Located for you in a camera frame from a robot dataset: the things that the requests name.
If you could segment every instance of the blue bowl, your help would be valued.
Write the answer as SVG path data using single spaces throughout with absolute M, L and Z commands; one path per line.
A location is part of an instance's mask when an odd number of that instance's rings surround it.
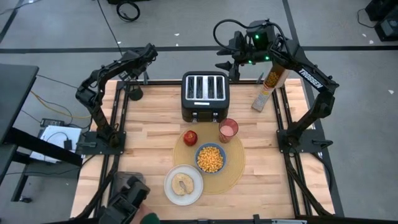
M 202 169 L 199 167 L 199 165 L 198 165 L 198 155 L 199 155 L 199 152 L 200 152 L 204 147 L 209 147 L 209 146 L 216 147 L 217 149 L 219 149 L 219 150 L 220 150 L 220 154 L 221 154 L 221 156 L 223 157 L 223 166 L 221 167 L 221 169 L 219 169 L 217 172 L 214 172 L 214 173 L 205 172 L 205 171 L 202 170 Z M 195 164 L 197 165 L 197 167 L 198 167 L 198 169 L 199 169 L 200 171 L 202 171 L 202 172 L 204 172 L 204 173 L 206 173 L 206 174 L 217 174 L 217 173 L 219 173 L 221 170 L 223 170 L 224 167 L 225 167 L 225 164 L 226 164 L 226 154 L 225 154 L 225 151 L 224 151 L 224 149 L 223 149 L 219 144 L 216 144 L 216 143 L 212 143 L 212 142 L 211 142 L 211 143 L 203 144 L 203 145 L 199 146 L 199 148 L 197 149 L 197 152 L 195 153 Z

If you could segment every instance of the plate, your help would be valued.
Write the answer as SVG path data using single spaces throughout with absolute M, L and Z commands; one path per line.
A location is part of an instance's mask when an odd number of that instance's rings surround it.
M 186 195 L 177 195 L 172 189 L 172 179 L 176 174 L 183 173 L 193 180 L 193 192 Z M 190 205 L 196 202 L 203 192 L 203 178 L 199 171 L 190 165 L 178 165 L 171 169 L 164 179 L 164 192 L 167 198 L 176 205 Z

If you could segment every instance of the glass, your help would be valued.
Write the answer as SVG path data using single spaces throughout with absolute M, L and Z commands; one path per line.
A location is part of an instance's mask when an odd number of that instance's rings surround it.
M 233 119 L 226 118 L 220 122 L 220 142 L 228 143 L 236 133 L 238 133 L 239 126 Z

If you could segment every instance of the round placemat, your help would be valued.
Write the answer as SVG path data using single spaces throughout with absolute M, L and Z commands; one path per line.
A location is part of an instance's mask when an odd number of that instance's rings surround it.
M 237 136 L 226 144 L 218 140 L 218 125 L 218 123 L 197 123 L 191 125 L 179 137 L 173 150 L 173 162 L 175 166 L 188 164 L 197 167 L 195 164 L 195 153 L 199 146 L 204 143 L 215 142 L 224 148 L 227 158 L 224 169 L 217 174 L 201 172 L 204 194 L 220 194 L 231 189 L 241 178 L 246 162 L 243 145 Z M 187 146 L 183 141 L 183 135 L 188 130 L 198 134 L 198 142 L 193 146 Z

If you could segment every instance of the gray floor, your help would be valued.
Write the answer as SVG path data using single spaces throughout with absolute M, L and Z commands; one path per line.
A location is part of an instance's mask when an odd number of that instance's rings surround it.
M 300 43 L 303 46 L 398 45 L 398 42 L 380 42 L 373 29 L 357 24 L 356 11 L 368 2 L 289 0 Z M 213 26 L 226 18 L 248 24 L 269 17 L 291 37 L 282 1 L 277 0 L 139 2 L 142 15 L 130 24 L 119 20 L 114 6 L 104 0 L 102 3 L 123 47 L 143 46 L 147 42 L 159 47 L 215 45 L 211 36 Z M 0 11 L 16 4 L 17 0 L 2 0 Z M 0 29 L 10 14 L 0 16 Z M 361 20 L 370 23 L 362 15 Z M 228 41 L 234 30 L 238 27 L 222 27 L 218 32 L 221 41 Z M 0 43 L 1 49 L 78 47 L 115 47 L 95 1 L 43 0 L 25 6 Z M 398 220 L 395 150 L 398 140 L 394 136 L 398 120 L 398 51 L 307 52 L 307 56 L 340 84 L 335 108 L 323 120 L 323 127 L 326 137 L 335 142 L 330 155 L 345 215 Z M 79 85 L 92 70 L 118 57 L 118 53 L 0 54 L 0 63 L 38 65 L 41 75 Z M 217 57 L 212 51 L 160 52 L 148 72 L 151 79 L 180 78 L 189 70 L 216 70 L 215 63 L 228 59 Z M 268 64 L 245 66 L 241 78 L 257 78 L 269 68 Z M 68 107 L 74 115 L 86 115 L 72 88 L 39 77 L 33 90 L 46 100 Z M 38 119 L 69 121 L 46 110 L 31 95 L 23 109 Z M 74 123 L 85 125 L 88 120 Z M 34 135 L 39 130 L 36 121 L 24 113 L 18 116 L 15 126 Z M 20 170 L 20 165 L 13 164 L 9 172 Z M 18 178 L 7 176 L 0 187 L 2 223 L 42 223 L 69 217 L 76 180 L 30 178 L 23 195 L 34 201 L 11 203 Z

